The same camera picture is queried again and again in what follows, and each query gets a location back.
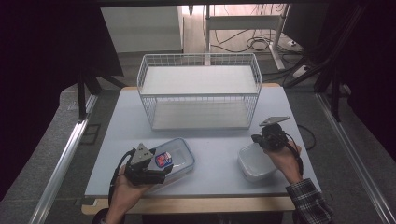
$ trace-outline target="human hand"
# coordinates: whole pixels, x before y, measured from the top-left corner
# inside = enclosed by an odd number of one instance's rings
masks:
[[[293,153],[287,147],[282,147],[282,149],[277,151],[271,151],[266,148],[263,149],[265,154],[267,154],[275,167],[280,170],[290,184],[295,184],[303,180],[303,177],[299,173],[299,166],[297,160],[295,159]],[[301,153],[301,147],[297,146],[297,151]]]
[[[124,214],[134,207],[143,194],[153,185],[133,185],[124,175],[125,165],[119,170],[111,205],[108,209],[105,222],[106,224],[120,223]]]

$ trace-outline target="plastic container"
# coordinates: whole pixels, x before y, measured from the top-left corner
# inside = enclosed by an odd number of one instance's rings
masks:
[[[245,178],[250,182],[262,180],[277,170],[271,158],[262,151],[262,148],[257,143],[239,150],[238,163],[244,172]]]
[[[188,174],[192,170],[195,164],[195,158],[193,157],[190,147],[183,138],[175,138],[169,142],[155,147],[157,150],[155,152],[154,158],[148,165],[150,170],[163,170],[164,167],[174,164],[172,172],[166,175],[163,184],[156,185],[151,191],[163,188],[170,183],[173,183],[180,179],[181,177]],[[165,153],[168,153],[171,157],[172,162],[160,163],[158,157],[163,157]]]

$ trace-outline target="translucent box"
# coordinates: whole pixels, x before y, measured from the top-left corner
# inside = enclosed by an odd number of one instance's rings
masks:
[[[151,191],[155,191],[170,183],[177,181],[193,169],[193,166],[195,164],[195,158],[190,151],[189,145],[183,138],[175,138],[155,148],[156,151],[154,158],[151,159],[151,163],[148,165],[148,168],[150,170],[163,170],[163,168],[167,165],[159,166],[156,162],[156,158],[157,156],[161,156],[165,152],[170,154],[174,167],[172,169],[172,172],[166,175],[163,184],[156,185]]]
[[[277,169],[271,158],[262,151],[258,143],[253,143],[238,152],[238,163],[245,178],[256,182],[272,175]]]
[[[261,83],[252,53],[145,55],[137,76],[152,130],[248,129]]]

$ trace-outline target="wire rack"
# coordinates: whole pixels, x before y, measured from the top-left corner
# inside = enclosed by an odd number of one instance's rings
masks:
[[[145,55],[137,76],[153,130],[247,129],[261,83],[249,53]]]

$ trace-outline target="plaid sleeve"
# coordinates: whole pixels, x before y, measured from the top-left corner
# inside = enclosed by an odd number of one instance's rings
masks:
[[[321,193],[317,190],[311,179],[286,187],[296,212],[306,223],[329,223],[333,211],[326,204]]]

